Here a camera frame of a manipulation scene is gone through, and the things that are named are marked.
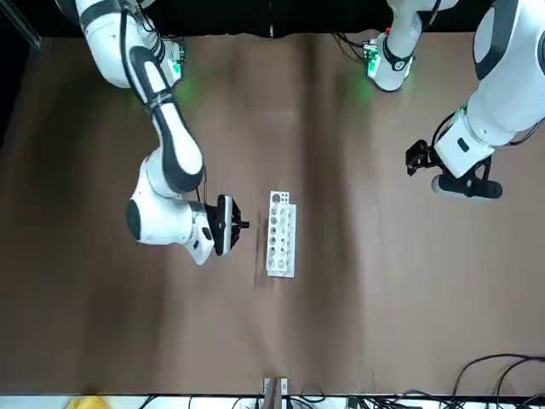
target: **yellow object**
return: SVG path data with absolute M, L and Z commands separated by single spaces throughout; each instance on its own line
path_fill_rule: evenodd
M 110 405 L 99 396 L 87 396 L 80 400 L 74 398 L 68 404 L 66 409 L 111 409 Z

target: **brown table surface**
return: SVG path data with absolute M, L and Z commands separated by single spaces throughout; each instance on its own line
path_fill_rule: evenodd
M 404 152 L 473 92 L 472 35 L 424 35 L 401 92 L 378 92 L 330 36 L 188 43 L 176 89 L 208 168 L 252 222 L 196 267 L 138 245 L 125 206 L 157 145 L 82 40 L 31 59 L 0 169 L 0 392 L 446 394 L 469 360 L 542 353 L 545 139 L 494 157 L 495 203 L 437 196 Z M 271 190 L 298 205 L 296 278 L 269 279 Z M 488 394 L 507 361 L 468 373 Z M 539 364 L 505 393 L 533 394 Z

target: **black cable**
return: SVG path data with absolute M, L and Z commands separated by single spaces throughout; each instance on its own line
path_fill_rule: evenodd
M 342 42 L 352 46 L 352 47 L 355 47 L 357 49 L 363 49 L 364 48 L 364 45 L 362 43 L 355 43 L 354 41 L 350 40 L 346 34 L 344 34 L 343 32 L 336 32 L 334 35 L 338 36 Z
M 242 400 L 242 397 L 235 400 L 235 403 L 232 404 L 231 409 L 235 409 L 235 406 Z
M 363 48 L 363 44 L 358 44 L 353 41 L 350 41 L 345 35 L 341 33 L 332 33 L 331 36 L 333 36 L 333 38 L 335 39 L 337 46 L 339 47 L 339 49 L 341 49 L 342 54 L 345 57 L 347 57 L 350 61 L 357 62 L 357 63 L 365 63 L 363 55 L 359 53 L 359 50 Z M 353 54 L 353 57 L 351 57 L 347 53 L 343 44 L 348 46 L 348 49 Z
M 458 378 L 456 379 L 456 382 L 454 383 L 454 388 L 452 390 L 452 398 L 454 400 L 454 397 L 456 396 L 456 393 L 458 392 L 458 389 L 460 387 L 460 381 L 462 380 L 463 374 L 469 369 L 470 366 L 473 366 L 475 364 L 478 364 L 479 362 L 482 362 L 484 360 L 494 360 L 496 358 L 519 358 L 521 360 L 525 359 L 535 359 L 540 362 L 545 362 L 545 356 L 539 356 L 539 355 L 524 355 L 524 354 L 493 354 L 493 355 L 486 355 L 482 356 L 476 360 L 472 360 L 471 362 L 467 363 L 460 373 L 458 374 Z
M 518 141 L 515 141 L 515 142 L 509 142 L 508 143 L 508 146 L 510 147 L 516 147 L 518 145 L 522 145 L 523 143 L 525 143 L 526 141 L 528 141 L 532 135 L 534 135 L 534 133 L 536 132 L 537 128 L 539 128 L 539 125 L 541 125 L 543 122 L 543 119 L 541 121 L 539 121 L 538 123 L 534 124 L 534 126 L 532 126 L 530 128 L 530 130 L 528 132 L 526 132 L 526 135 L 524 135 L 522 138 L 520 138 Z
M 129 11 L 127 9 L 121 10 L 121 24 L 119 25 L 119 48 L 121 51 L 121 62 L 123 64 L 123 71 L 125 72 L 125 77 L 129 82 L 130 88 L 135 92 L 136 98 L 138 101 L 144 105 L 144 100 L 142 100 L 141 95 L 138 93 L 138 89 L 135 86 L 135 82 L 129 73 L 129 63 L 127 62 L 127 14 Z
M 432 13 L 429 16 L 429 20 L 427 21 L 426 26 L 422 28 L 422 32 L 426 31 L 435 22 L 435 17 L 437 17 L 437 13 L 439 12 L 439 7 L 441 5 L 441 2 L 442 0 L 437 0 L 435 4 L 433 5 Z
M 149 395 L 146 400 L 144 400 L 144 403 L 138 408 L 138 409 L 144 409 L 152 400 L 156 399 L 156 395 Z
M 437 139 L 437 140 L 440 139 L 440 138 L 439 138 L 439 139 L 437 138 L 437 135 L 438 135 L 439 132 L 443 129 L 443 126 L 445 126 L 445 124 L 446 124 L 447 122 L 449 122 L 449 121 L 452 119 L 452 117 L 454 117 L 454 116 L 456 115 L 457 112 L 458 112 L 458 111 L 454 111 L 452 114 L 450 114 L 448 117 L 446 117 L 445 119 L 443 119 L 443 120 L 441 121 L 441 123 L 439 124 L 439 126 L 437 127 L 437 129 L 435 130 L 435 132 L 433 132 L 433 138 L 432 138 L 432 143 L 430 144 L 430 147 L 433 147 L 433 146 L 435 145 L 435 140 L 436 140 L 436 139 Z
M 500 406 L 500 396 L 501 396 L 501 392 L 502 392 L 502 385 L 503 385 L 503 381 L 505 380 L 506 376 L 514 369 L 516 368 L 517 366 L 519 365 L 522 365 L 526 362 L 541 362 L 541 363 L 544 363 L 545 362 L 545 357 L 533 357 L 533 356 L 529 356 L 528 358 L 524 358 L 522 360 L 518 360 L 516 362 L 514 362 L 513 364 L 511 364 L 504 372 L 503 374 L 500 376 L 498 382 L 497 382 L 497 385 L 496 385 L 496 407 L 499 407 Z
M 537 395 L 533 395 L 531 398 L 525 400 L 524 402 L 522 402 L 522 405 L 520 406 L 526 406 L 528 405 L 530 402 L 532 402 L 533 400 L 537 399 L 537 398 L 542 398 L 545 396 L 545 393 L 541 392 L 540 394 L 537 394 Z
M 310 409 L 314 409 L 313 406 L 309 405 L 304 400 L 300 400 L 300 399 L 297 399 L 297 398 L 292 398 L 291 396 L 286 396 L 286 399 L 288 401 L 288 408 L 289 409 L 293 407 L 293 405 L 291 404 L 291 401 L 297 402 L 299 404 L 299 406 L 303 405 L 304 407 L 309 407 Z
M 314 404 L 314 403 L 323 402 L 323 401 L 325 400 L 325 395 L 322 394 L 322 396 L 321 396 L 319 399 L 317 399 L 317 400 L 308 399 L 308 398 L 305 397 L 305 396 L 299 396 L 299 398 L 301 398 L 301 400 L 304 400 L 306 403 Z

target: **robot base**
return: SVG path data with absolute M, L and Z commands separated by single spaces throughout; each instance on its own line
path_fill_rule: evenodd
M 382 33 L 373 42 L 376 45 L 376 56 L 368 62 L 367 76 L 373 84 L 383 92 L 395 92 L 401 88 L 405 79 L 409 76 L 410 66 L 414 57 L 404 64 L 400 70 L 395 71 L 384 55 L 384 42 L 387 34 Z

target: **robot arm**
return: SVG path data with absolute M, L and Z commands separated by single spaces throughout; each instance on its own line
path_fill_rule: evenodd
M 431 11 L 429 26 L 435 15 L 454 7 L 458 0 L 387 0 L 393 12 L 393 22 L 388 33 L 381 33 L 372 40 L 376 49 L 373 60 L 367 67 L 368 77 L 376 86 L 387 92 L 401 87 L 409 75 L 410 65 L 423 27 L 419 15 L 422 11 Z
M 407 151 L 407 170 L 438 166 L 437 192 L 497 199 L 502 187 L 488 180 L 491 154 L 545 117 L 545 3 L 494 2 L 475 33 L 473 62 L 479 87 L 430 147 L 418 141 Z
M 177 44 L 165 44 L 154 30 L 145 30 L 137 8 L 126 0 L 77 0 L 76 5 L 102 76 L 136 93 L 158 133 L 159 147 L 142 162 L 127 208 L 130 232 L 144 244 L 184 245 L 199 265 L 214 247 L 226 254 L 240 228 L 248 227 L 232 198 L 221 195 L 217 207 L 182 198 L 198 188 L 204 164 L 170 88 L 180 78 Z

